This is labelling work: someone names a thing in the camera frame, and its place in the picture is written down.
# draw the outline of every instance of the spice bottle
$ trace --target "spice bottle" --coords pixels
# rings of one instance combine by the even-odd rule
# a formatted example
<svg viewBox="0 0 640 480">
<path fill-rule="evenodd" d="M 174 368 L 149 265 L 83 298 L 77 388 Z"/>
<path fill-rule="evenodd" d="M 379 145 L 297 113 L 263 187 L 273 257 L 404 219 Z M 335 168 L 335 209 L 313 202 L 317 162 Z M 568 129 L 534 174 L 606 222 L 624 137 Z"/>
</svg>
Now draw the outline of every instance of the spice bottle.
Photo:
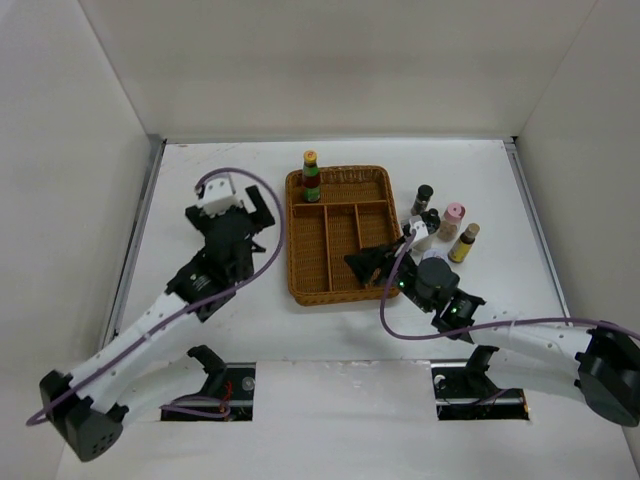
<svg viewBox="0 0 640 480">
<path fill-rule="evenodd" d="M 435 208 L 430 208 L 426 212 L 422 212 L 420 214 L 420 217 L 422 218 L 424 224 L 427 226 L 427 232 L 429 232 L 429 236 L 424 240 L 420 240 L 413 246 L 413 248 L 415 248 L 419 252 L 424 252 L 431 247 L 434 234 L 440 227 L 440 215 L 438 214 L 438 210 L 436 210 Z"/>
<path fill-rule="evenodd" d="M 429 185 L 420 185 L 416 199 L 413 201 L 413 207 L 411 207 L 411 215 L 420 215 L 422 212 L 426 212 L 432 195 L 433 188 Z"/>
<path fill-rule="evenodd" d="M 302 186 L 304 187 L 304 200 L 317 202 L 320 200 L 320 170 L 318 169 L 318 155 L 313 150 L 304 152 L 304 165 L 302 167 Z"/>
<path fill-rule="evenodd" d="M 438 230 L 438 238 L 444 242 L 450 242 L 458 234 L 460 223 L 464 217 L 466 210 L 460 203 L 450 203 L 447 210 L 442 216 L 440 229 Z"/>
<path fill-rule="evenodd" d="M 449 260 L 455 263 L 461 263 L 469 253 L 469 250 L 471 250 L 471 246 L 473 242 L 476 241 L 476 235 L 478 235 L 479 231 L 480 225 L 470 223 L 464 233 L 460 235 L 458 241 L 454 243 L 451 250 L 449 250 Z"/>
</svg>

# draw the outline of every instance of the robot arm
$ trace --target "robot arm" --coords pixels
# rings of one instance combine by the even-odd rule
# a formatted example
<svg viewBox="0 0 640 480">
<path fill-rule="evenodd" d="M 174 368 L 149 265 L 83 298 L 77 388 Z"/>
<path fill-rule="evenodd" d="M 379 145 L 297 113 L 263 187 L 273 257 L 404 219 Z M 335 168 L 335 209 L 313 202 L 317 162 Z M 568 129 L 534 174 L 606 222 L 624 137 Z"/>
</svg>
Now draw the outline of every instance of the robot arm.
<svg viewBox="0 0 640 480">
<path fill-rule="evenodd" d="M 217 390 L 226 365 L 208 347 L 194 347 L 193 339 L 235 296 L 234 288 L 253 277 L 253 254 L 265 251 L 253 237 L 275 224 L 257 187 L 246 192 L 252 213 L 236 197 L 229 176 L 204 183 L 196 205 L 186 210 L 204 235 L 204 248 L 123 334 L 68 374 L 54 370 L 41 380 L 46 418 L 80 460 L 102 455 L 145 410 Z M 145 374 L 153 362 L 176 352 L 177 361 Z"/>
<path fill-rule="evenodd" d="M 474 313 L 486 302 L 458 288 L 460 277 L 446 261 L 431 257 L 416 264 L 412 259 L 409 248 L 419 241 L 424 228 L 414 217 L 405 237 L 347 256 L 345 261 L 364 284 L 379 271 L 373 280 L 379 285 L 392 276 L 397 260 L 393 284 L 423 312 L 434 312 L 431 325 L 442 336 L 478 345 L 465 368 L 474 381 L 480 378 L 493 391 L 529 388 L 562 395 L 586 403 L 611 422 L 638 425 L 640 349 L 629 336 L 606 326 L 579 330 L 569 319 L 526 326 L 517 325 L 517 318 L 499 318 L 498 314 L 493 318 L 509 322 L 494 325 L 489 320 L 474 320 Z M 430 336 L 397 337 L 425 340 Z"/>
</svg>

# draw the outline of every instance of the pink bottle cap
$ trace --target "pink bottle cap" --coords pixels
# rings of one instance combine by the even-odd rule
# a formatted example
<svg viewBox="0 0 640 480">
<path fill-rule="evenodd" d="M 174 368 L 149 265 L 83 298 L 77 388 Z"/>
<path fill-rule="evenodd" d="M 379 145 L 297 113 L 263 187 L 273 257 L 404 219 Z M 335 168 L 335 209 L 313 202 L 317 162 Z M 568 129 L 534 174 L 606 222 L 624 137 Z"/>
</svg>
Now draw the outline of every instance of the pink bottle cap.
<svg viewBox="0 0 640 480">
<path fill-rule="evenodd" d="M 449 223 L 458 223 L 462 221 L 466 210 L 461 203 L 450 203 L 444 212 L 444 219 Z"/>
</svg>

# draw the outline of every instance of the gold bottle cap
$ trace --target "gold bottle cap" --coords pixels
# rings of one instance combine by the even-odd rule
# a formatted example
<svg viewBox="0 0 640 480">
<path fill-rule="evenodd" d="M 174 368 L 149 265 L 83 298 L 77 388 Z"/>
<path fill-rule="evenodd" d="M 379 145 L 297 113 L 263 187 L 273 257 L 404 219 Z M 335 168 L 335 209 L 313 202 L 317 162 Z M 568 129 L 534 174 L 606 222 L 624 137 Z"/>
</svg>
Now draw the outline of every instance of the gold bottle cap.
<svg viewBox="0 0 640 480">
<path fill-rule="evenodd" d="M 480 225 L 477 223 L 470 223 L 467 225 L 467 229 L 464 231 L 464 234 L 469 238 L 476 238 L 476 235 L 480 231 Z"/>
<path fill-rule="evenodd" d="M 313 165 L 318 160 L 318 154 L 313 150 L 307 150 L 304 152 L 304 163 L 307 165 Z"/>
</svg>

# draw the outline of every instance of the black bottle cap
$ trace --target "black bottle cap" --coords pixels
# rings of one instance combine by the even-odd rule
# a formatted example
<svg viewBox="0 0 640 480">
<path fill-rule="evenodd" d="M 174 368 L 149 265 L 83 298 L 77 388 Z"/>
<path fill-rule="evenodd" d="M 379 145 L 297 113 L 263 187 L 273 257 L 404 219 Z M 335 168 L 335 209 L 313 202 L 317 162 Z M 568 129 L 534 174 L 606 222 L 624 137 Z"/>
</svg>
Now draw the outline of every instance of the black bottle cap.
<svg viewBox="0 0 640 480">
<path fill-rule="evenodd" d="M 418 188 L 418 200 L 422 202 L 428 202 L 431 196 L 433 195 L 433 188 L 429 185 L 420 185 Z"/>
<path fill-rule="evenodd" d="M 429 235 L 436 233 L 436 230 L 440 228 L 440 215 L 438 214 L 438 210 L 435 208 L 430 208 L 426 212 L 422 212 L 420 217 L 427 226 Z"/>
</svg>

